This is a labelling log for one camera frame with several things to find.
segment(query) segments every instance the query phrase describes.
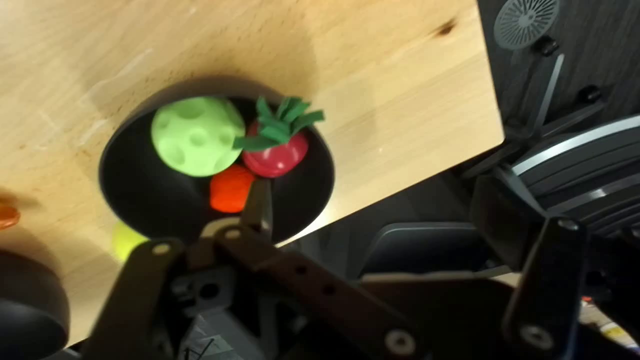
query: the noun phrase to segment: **wooden surface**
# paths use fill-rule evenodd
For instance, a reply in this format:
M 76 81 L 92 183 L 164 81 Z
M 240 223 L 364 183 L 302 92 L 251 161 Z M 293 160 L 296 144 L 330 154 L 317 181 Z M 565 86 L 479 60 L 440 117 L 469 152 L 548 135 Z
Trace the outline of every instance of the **wooden surface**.
M 149 94 L 244 76 L 325 110 L 317 228 L 501 141 L 472 0 L 11 0 L 0 3 L 0 245 L 53 267 L 72 334 L 118 274 L 98 155 Z

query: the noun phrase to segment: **toy fruit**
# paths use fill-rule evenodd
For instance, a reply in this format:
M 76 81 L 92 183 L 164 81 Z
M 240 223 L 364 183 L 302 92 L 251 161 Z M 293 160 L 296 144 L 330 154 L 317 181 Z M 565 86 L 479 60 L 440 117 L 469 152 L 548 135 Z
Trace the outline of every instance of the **toy fruit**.
M 233 140 L 244 119 L 223 98 L 185 98 L 162 106 L 152 122 L 152 144 L 162 161 L 187 175 L 212 175 L 240 155 Z
M 273 114 L 264 98 L 258 98 L 258 122 L 235 145 L 244 147 L 244 163 L 264 178 L 279 178 L 293 170 L 308 152 L 304 127 L 323 119 L 321 111 L 308 111 L 310 101 L 302 98 L 284 98 Z
M 14 205 L 0 203 L 0 229 L 18 223 L 19 212 Z
M 249 170 L 240 163 L 229 165 L 209 180 L 209 205 L 223 214 L 242 212 L 251 183 L 253 174 Z
M 134 248 L 137 248 L 142 242 L 146 242 L 146 237 L 129 226 L 122 222 L 114 226 L 111 250 L 116 259 L 126 261 Z

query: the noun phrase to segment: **black plate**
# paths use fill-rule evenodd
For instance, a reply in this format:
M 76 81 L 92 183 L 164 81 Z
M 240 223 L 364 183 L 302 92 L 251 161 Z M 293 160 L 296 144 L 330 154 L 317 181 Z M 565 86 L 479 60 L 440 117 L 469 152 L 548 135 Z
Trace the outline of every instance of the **black plate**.
M 246 122 L 255 117 L 253 99 L 229 99 Z M 137 111 L 111 135 L 100 160 L 100 188 L 109 208 L 140 233 L 189 242 L 209 220 L 226 214 L 208 208 L 209 178 L 183 175 L 158 157 L 149 140 L 152 117 L 153 110 Z M 290 174 L 270 180 L 273 242 L 305 228 L 321 212 L 334 185 L 325 144 L 314 127 L 304 133 L 310 141 L 308 155 Z

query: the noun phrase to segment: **green ball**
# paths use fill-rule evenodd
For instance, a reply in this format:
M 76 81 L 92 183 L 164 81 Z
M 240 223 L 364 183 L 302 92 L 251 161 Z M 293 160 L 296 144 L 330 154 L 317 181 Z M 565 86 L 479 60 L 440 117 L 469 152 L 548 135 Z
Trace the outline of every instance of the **green ball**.
M 152 122 L 152 141 L 162 161 L 187 175 L 212 175 L 231 165 L 242 147 L 244 119 L 223 98 L 185 98 L 162 106 Z

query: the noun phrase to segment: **orange object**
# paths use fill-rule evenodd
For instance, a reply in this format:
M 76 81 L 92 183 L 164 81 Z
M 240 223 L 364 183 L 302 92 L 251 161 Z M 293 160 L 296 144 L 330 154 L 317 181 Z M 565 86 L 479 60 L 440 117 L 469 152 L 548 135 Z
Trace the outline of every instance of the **orange object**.
M 14 205 L 0 203 L 0 229 L 18 223 L 19 212 Z
M 238 214 L 244 210 L 247 194 L 253 183 L 253 174 L 240 163 L 216 174 L 208 185 L 208 203 L 212 210 L 223 214 Z

